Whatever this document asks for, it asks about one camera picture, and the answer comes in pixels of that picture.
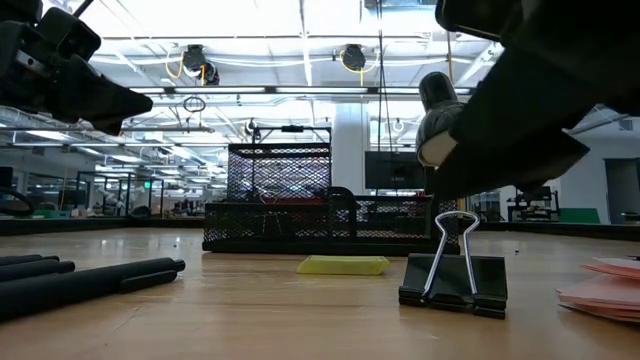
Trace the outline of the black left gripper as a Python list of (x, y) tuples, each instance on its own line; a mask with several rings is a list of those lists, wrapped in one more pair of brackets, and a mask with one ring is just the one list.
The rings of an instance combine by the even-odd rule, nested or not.
[(3, 1), (1, 104), (119, 134), (126, 119), (149, 112), (153, 101), (88, 64), (99, 46), (100, 37), (63, 8)]

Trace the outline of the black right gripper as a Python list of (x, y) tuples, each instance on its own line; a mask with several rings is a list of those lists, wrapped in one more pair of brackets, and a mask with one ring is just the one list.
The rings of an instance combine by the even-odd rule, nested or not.
[(637, 1), (439, 0), (435, 19), (502, 47), (452, 135), (571, 128), (596, 104), (639, 115)]

